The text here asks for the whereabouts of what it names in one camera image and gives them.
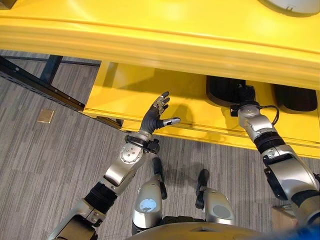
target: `black bracket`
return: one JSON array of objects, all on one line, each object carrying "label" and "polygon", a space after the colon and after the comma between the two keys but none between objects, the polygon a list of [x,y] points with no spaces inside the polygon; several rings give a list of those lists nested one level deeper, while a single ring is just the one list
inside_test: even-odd
[{"label": "black bracket", "polygon": [[127,135],[127,136],[125,136],[124,140],[126,143],[130,143],[130,144],[133,144],[139,148],[142,148],[147,153],[157,154],[160,150],[159,140],[156,138],[153,139],[153,141],[152,140],[144,141],[140,138]]}]

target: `black metal frame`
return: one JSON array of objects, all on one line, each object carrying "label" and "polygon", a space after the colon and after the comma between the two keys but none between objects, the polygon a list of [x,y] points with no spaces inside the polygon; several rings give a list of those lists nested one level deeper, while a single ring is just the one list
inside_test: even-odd
[{"label": "black metal frame", "polygon": [[[82,102],[79,102],[51,85],[59,68],[59,64],[62,62],[62,58],[62,56],[50,55],[44,66],[41,77],[38,78],[0,56],[0,77],[69,109],[82,112],[85,108],[85,105]],[[94,119],[118,130],[122,127],[122,121],[119,119],[114,121],[108,117],[101,116]]]},{"label": "black metal frame", "polygon": [[51,85],[61,61],[62,56],[50,55],[41,73],[40,79]]},{"label": "black metal frame", "polygon": [[85,108],[82,102],[30,74],[2,56],[0,56],[0,76],[72,110],[83,111]]}]

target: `black rubber joint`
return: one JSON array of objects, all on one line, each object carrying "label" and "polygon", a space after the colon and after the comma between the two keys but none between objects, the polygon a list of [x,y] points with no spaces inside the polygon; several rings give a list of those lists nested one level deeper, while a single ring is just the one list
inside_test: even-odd
[{"label": "black rubber joint", "polygon": [[279,136],[276,131],[269,131],[262,133],[259,137],[254,140],[254,144],[260,154],[265,150],[274,148],[280,145],[285,145],[285,141]]},{"label": "black rubber joint", "polygon": [[108,212],[116,199],[117,195],[101,182],[98,182],[84,198],[88,204],[103,214]]},{"label": "black rubber joint", "polygon": [[291,200],[300,208],[301,204],[305,200],[312,198],[312,197],[315,197],[315,196],[320,196],[320,192],[317,190],[310,189],[310,190],[304,190],[304,191],[297,192],[296,194],[294,194],[291,197]]}]

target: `black object on shelf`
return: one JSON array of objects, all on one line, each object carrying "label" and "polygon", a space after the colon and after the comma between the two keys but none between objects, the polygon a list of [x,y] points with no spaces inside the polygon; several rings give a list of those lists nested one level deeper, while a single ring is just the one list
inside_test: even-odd
[{"label": "black object on shelf", "polygon": [[230,107],[244,101],[255,100],[255,89],[246,85],[245,80],[206,76],[206,95],[215,104]]},{"label": "black object on shelf", "polygon": [[274,84],[277,105],[287,113],[314,111],[318,107],[315,90]]}]

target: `black glove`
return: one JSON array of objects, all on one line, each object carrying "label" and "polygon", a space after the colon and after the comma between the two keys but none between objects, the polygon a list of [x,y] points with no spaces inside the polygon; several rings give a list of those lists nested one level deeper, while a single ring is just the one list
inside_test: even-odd
[{"label": "black glove", "polygon": [[180,122],[179,117],[160,120],[161,114],[169,107],[167,103],[170,101],[170,97],[168,96],[169,92],[166,91],[154,101],[143,117],[140,130],[152,134],[156,129]]}]

